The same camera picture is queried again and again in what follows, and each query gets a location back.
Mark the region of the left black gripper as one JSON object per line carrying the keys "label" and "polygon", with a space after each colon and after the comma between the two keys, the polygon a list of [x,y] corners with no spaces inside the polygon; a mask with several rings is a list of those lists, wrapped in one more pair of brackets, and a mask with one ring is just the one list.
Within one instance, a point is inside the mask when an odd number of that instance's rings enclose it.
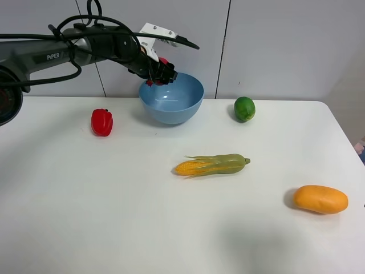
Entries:
{"label": "left black gripper", "polygon": [[127,68],[141,78],[148,79],[147,85],[170,84],[176,80],[174,64],[152,60],[141,48],[137,37],[129,37],[127,42]]}

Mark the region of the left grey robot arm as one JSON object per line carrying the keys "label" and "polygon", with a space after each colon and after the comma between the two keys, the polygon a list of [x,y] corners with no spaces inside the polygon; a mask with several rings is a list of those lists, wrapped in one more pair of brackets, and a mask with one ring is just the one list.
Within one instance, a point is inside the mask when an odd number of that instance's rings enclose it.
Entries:
{"label": "left grey robot arm", "polygon": [[[162,61],[153,49],[155,40],[175,45],[181,42],[172,30],[146,23],[133,33],[123,26],[82,23],[61,32],[50,26],[53,36],[25,41],[1,42],[1,125],[13,120],[22,107],[23,94],[32,86],[74,79],[82,67],[104,60],[116,62],[142,79],[169,84],[176,77],[175,67]],[[30,75],[64,63],[76,72],[48,79],[31,80]]]}

